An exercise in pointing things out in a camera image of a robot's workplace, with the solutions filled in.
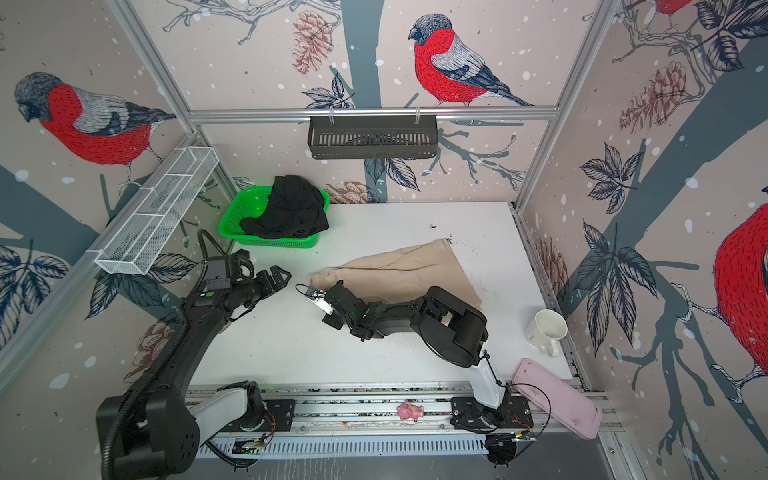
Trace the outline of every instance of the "white tabletop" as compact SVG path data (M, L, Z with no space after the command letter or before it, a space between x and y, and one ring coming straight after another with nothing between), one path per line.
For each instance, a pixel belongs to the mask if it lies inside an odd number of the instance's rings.
M360 342L346 327L323 323L323 311L294 289L329 266L438 238L451 240L482 300L496 374L510 381L521 361L531 358L562 379L572 378L562 353L549 358L525 342L526 323L545 306L506 203L331 205L328 221L330 229L313 249L244 247L257 270L276 264L293 278L214 339L192 385L245 379L327 388L466 382L464 369L435 356L416 334Z

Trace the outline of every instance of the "pink plastic tray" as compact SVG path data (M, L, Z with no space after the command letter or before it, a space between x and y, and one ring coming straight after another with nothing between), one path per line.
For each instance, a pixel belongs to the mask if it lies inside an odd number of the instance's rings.
M524 359L515 373L515 383L530 383L544 390L552 402L552 418L576 432L576 435L585 440L598 436L603 410L538 363ZM547 411L547 399L537 389L524 385L515 388Z

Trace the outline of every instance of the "beige pants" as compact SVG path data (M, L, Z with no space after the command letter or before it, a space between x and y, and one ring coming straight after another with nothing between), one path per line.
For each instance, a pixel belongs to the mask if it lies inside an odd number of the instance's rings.
M368 303L409 302L431 286L440 286L475 308L482 303L446 239L352 260L312 275L310 285L328 290L339 280Z

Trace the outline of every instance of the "black hanging basket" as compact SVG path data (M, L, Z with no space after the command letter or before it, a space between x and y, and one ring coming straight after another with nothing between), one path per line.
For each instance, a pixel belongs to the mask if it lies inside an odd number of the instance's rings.
M312 117L307 143L312 157L432 158L437 155L437 117L421 115Z

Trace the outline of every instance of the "green basket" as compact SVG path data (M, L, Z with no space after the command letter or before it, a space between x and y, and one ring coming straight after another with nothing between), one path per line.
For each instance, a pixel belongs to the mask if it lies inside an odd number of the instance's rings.
M255 235L246 235L240 228L240 221L246 217L260 217L269 202L272 187L251 187L237 194L234 201L227 208L227 212L219 222L219 234L224 238L230 238L242 245L261 245L264 247L284 248L312 248L317 245L320 234L315 233L307 238L280 238L277 240L265 240ZM331 199L324 191L323 211L328 211Z

